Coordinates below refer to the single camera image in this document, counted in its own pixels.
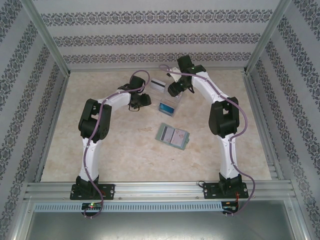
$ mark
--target beige marble floor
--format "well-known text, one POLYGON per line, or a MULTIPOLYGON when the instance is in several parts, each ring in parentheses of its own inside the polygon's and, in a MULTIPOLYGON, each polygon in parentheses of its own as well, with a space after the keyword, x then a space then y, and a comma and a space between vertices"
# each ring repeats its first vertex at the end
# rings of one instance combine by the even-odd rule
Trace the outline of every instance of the beige marble floor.
MULTIPOLYGON (((42 182, 74 182, 82 164, 82 138, 78 123, 87 99, 101 99, 129 82, 132 71, 74 72, 71 74, 42 182)), ((248 130, 236 140, 239 168, 256 180, 270 180, 270 172, 258 135, 249 99, 239 70, 208 72, 229 96, 236 96, 248 116, 248 130)), ((153 78, 170 83, 162 71, 153 78)), ((146 79, 143 73, 138 76, 146 79)), ((218 180, 220 148, 208 126, 210 104, 195 89, 183 93, 174 117, 151 107, 130 112, 122 107, 111 116, 110 131, 103 140, 99 161, 100 181, 208 181, 218 180), (161 123, 190 133, 185 150, 155 140, 161 123)), ((243 126, 240 116, 240 128, 243 126)))

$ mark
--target wall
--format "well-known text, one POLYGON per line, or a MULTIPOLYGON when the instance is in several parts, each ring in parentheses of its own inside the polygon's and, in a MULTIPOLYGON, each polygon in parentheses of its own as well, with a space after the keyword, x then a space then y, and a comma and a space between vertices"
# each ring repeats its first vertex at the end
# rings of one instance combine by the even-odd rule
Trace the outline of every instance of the wall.
POLYGON ((282 171, 320 239, 320 0, 293 0, 251 78, 282 171))
POLYGON ((279 0, 35 0, 71 70, 244 67, 279 0))
POLYGON ((0 1, 0 240, 37 173, 66 78, 18 0, 0 1))

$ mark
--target cable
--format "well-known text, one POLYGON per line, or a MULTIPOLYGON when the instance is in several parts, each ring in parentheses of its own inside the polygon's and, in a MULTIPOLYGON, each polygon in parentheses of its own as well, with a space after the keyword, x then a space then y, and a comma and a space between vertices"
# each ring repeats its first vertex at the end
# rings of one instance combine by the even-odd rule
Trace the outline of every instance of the cable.
MULTIPOLYGON (((101 106, 100 106, 100 110, 99 110, 99 116, 98 116, 98 120, 96 121, 96 124, 95 124, 95 127, 94 127, 94 130, 92 132, 92 135, 89 137, 88 139, 88 142, 86 144, 86 147, 85 147, 85 150, 84 150, 84 153, 83 153, 83 166, 84 166, 84 170, 85 170, 85 173, 90 181, 90 183, 93 185, 93 187, 95 188, 95 190, 97 190, 97 192, 99 193, 100 197, 101 197, 101 208, 100 210, 93 216, 90 216, 90 219, 93 219, 95 217, 97 217, 101 211, 103 210, 104 208, 104 196, 102 195, 101 191, 99 190, 99 188, 97 187, 97 185, 94 183, 94 181, 91 179, 90 177, 90 174, 88 172, 88 167, 87 167, 87 164, 86 164, 86 156, 87 156, 87 152, 88 152, 88 148, 90 146, 90 142, 92 140, 92 138, 95 136, 97 130, 98 130, 98 126, 99 126, 99 123, 100 123, 100 120, 101 120, 101 114, 102 114, 102 109, 104 107, 104 104, 106 103, 106 101, 108 99, 111 99, 112 97, 116 96, 116 95, 119 95, 119 94, 124 94, 124 93, 130 93, 130 92, 135 92, 135 91, 139 91, 139 90, 143 90, 145 88, 146 85, 149 84, 150 82, 150 74, 146 71, 146 70, 138 70, 138 71, 135 71, 132 75, 131 75, 131 78, 130 78, 130 81, 129 83, 131 82, 133 76, 136 74, 136 73, 139 73, 139 72, 144 72, 148 75, 148 81, 145 83, 145 85, 139 87, 139 88, 136 88, 136 89, 131 89, 131 90, 125 90, 125 91, 119 91, 119 92, 115 92, 113 94, 111 94, 110 96, 107 96, 101 103, 101 106)), ((87 209, 84 210, 83 212, 83 215, 85 218, 89 217, 86 215, 86 211, 87 209)))
POLYGON ((235 161, 234 161, 233 156, 232 156, 232 139, 235 139, 236 137, 241 136, 241 135, 244 134, 245 131, 247 130, 247 128, 248 128, 248 118, 247 118, 247 115, 245 114, 245 112, 243 111, 243 109, 242 109, 238 104, 236 104, 235 102, 233 102, 233 101, 231 101, 230 99, 228 99, 228 98, 224 97, 223 95, 221 95, 220 92, 216 89, 216 87, 212 84, 212 82, 208 81, 207 78, 205 78, 205 77, 203 77, 203 76, 200 76, 200 75, 191 74, 191 73, 182 73, 182 72, 170 71, 170 67, 169 67, 168 65, 166 65, 166 64, 161 64, 161 65, 159 66, 159 69, 162 70, 162 71, 164 71, 164 72, 166 72, 166 73, 169 73, 169 74, 177 74, 177 75, 183 75, 183 76, 192 76, 192 77, 197 77, 197 78, 203 79, 205 82, 207 82, 207 83, 211 86, 211 88, 215 91, 215 93, 216 93, 220 98, 222 98, 223 100, 226 100, 228 103, 230 103, 230 104, 232 104, 233 106, 235 106, 235 107, 236 107, 237 109, 239 109, 239 111, 242 113, 243 118, 244 118, 244 128, 243 128, 243 130, 242 130, 241 132, 233 135, 233 136, 230 137, 230 139, 229 139, 229 154, 230 154, 230 160, 231 160, 231 163, 232 163, 234 169, 235 169, 238 173, 240 173, 241 175, 244 175, 244 176, 248 177, 248 178, 252 181, 252 185, 253 185, 253 187, 252 187, 252 192, 251 192, 250 196, 248 197, 247 201, 244 203, 244 205, 242 206, 242 208, 239 209, 239 210, 238 210, 236 213, 234 213, 233 215, 240 213, 240 212, 245 208, 245 206, 249 203, 250 199, 253 197, 254 192, 255 192, 255 190, 256 190, 256 182, 255 182, 255 180, 253 179, 253 177, 251 177, 250 175, 248 175, 248 174, 240 171, 239 168, 236 166, 235 161))

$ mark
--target perforated metal strip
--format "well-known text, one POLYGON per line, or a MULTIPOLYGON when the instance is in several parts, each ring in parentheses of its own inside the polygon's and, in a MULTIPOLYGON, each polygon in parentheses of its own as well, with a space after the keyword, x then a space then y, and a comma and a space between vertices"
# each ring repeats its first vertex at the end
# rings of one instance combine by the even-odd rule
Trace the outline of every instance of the perforated metal strip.
MULTIPOLYGON (((81 202, 36 203, 34 212, 37 213, 75 213, 81 212, 81 202)), ((103 212, 212 212, 222 211, 220 201, 204 202, 105 202, 103 212)))

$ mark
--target purple cable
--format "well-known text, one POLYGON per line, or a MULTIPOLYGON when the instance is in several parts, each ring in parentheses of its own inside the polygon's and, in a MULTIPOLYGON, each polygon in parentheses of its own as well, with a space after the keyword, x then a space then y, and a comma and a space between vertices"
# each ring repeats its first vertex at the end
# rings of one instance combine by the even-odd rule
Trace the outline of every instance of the purple cable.
POLYGON ((166 64, 161 64, 159 66, 159 69, 161 69, 162 71, 164 72, 167 72, 169 74, 176 74, 176 75, 183 75, 183 76, 192 76, 192 77, 197 77, 197 78, 200 78, 200 79, 203 79, 205 82, 209 83, 209 85, 212 87, 212 89, 216 92, 216 94, 222 98, 223 100, 226 100, 228 103, 232 104, 233 106, 235 106, 237 109, 239 109, 239 111, 242 113, 243 115, 243 118, 244 118, 244 128, 241 132, 239 132, 238 134, 235 134, 233 135, 232 137, 230 137, 230 140, 229 140, 229 153, 230 153, 230 159, 231 159, 231 163, 234 167, 235 170, 237 170, 238 173, 240 173, 241 175, 244 175, 246 177, 248 177, 251 181, 252 181, 252 192, 250 194, 250 196, 248 197, 247 201, 245 202, 245 204, 242 206, 241 209, 239 209, 237 212, 235 212, 233 215, 236 215, 238 213, 240 213, 244 208, 245 206, 249 203, 250 199, 253 197, 254 193, 255 193, 255 190, 256 190, 256 182, 255 180, 253 179, 253 177, 251 177, 250 175, 242 172, 239 170, 239 168, 236 166, 235 164, 235 161, 233 159, 233 156, 232 156, 232 139, 236 138, 236 137, 239 137, 241 136, 242 134, 245 133, 245 131, 247 130, 248 128, 248 119, 247 119, 247 115, 245 114, 245 112, 243 111, 243 109, 238 105, 236 104, 235 102, 229 100, 228 98, 222 96, 219 91, 216 89, 216 87, 210 82, 210 81, 207 81, 207 79, 203 76, 199 76, 199 75, 196 75, 196 74, 191 74, 191 73, 179 73, 179 72, 174 72, 174 71, 169 71, 168 69, 170 69, 170 67, 166 64))
MULTIPOLYGON (((99 188, 97 187, 97 185, 94 183, 94 181, 91 179, 90 177, 90 174, 88 172, 88 169, 87 169, 87 164, 86 164, 86 156, 87 156, 87 152, 88 152, 88 148, 90 146, 90 141, 92 140, 92 138, 95 136, 96 132, 97 132, 97 129, 98 129, 98 126, 99 126, 99 123, 100 123, 100 120, 101 120, 101 114, 102 114, 102 109, 104 107, 104 104, 106 103, 106 101, 108 99, 111 99, 112 97, 116 96, 116 95, 119 95, 119 94, 124 94, 124 93, 129 93, 129 92, 135 92, 135 91, 139 91, 139 90, 143 90, 145 88, 146 85, 149 84, 150 82, 150 74, 146 71, 146 70, 138 70, 138 71, 135 71, 131 77, 130 77, 130 81, 129 83, 131 82, 133 76, 136 74, 136 73, 139 73, 139 72, 144 72, 148 75, 148 80, 146 81, 145 85, 143 85, 142 87, 139 87, 139 88, 136 88, 136 89, 132 89, 132 90, 126 90, 126 91, 119 91, 119 92, 115 92, 113 94, 111 94, 110 96, 107 96, 101 103, 101 106, 100 106, 100 109, 99 109, 99 116, 98 116, 98 119, 96 121, 96 124, 95 124, 95 127, 94 127, 94 130, 93 130, 93 133, 92 135, 89 137, 88 139, 88 142, 86 144, 86 147, 85 147, 85 150, 84 150, 84 153, 83 153, 83 166, 84 166, 84 170, 85 170, 85 173, 90 181, 90 183, 93 185, 93 187, 95 188, 95 190, 97 190, 97 192, 99 193, 100 195, 100 198, 101 198, 101 208, 100 210, 93 216, 90 216, 90 219, 93 219, 95 217, 97 217, 101 211, 103 210, 104 208, 104 196, 102 195, 101 191, 99 190, 99 188)), ((87 209, 85 209, 83 211, 83 215, 85 218, 87 218, 88 216, 86 215, 86 211, 87 209)))

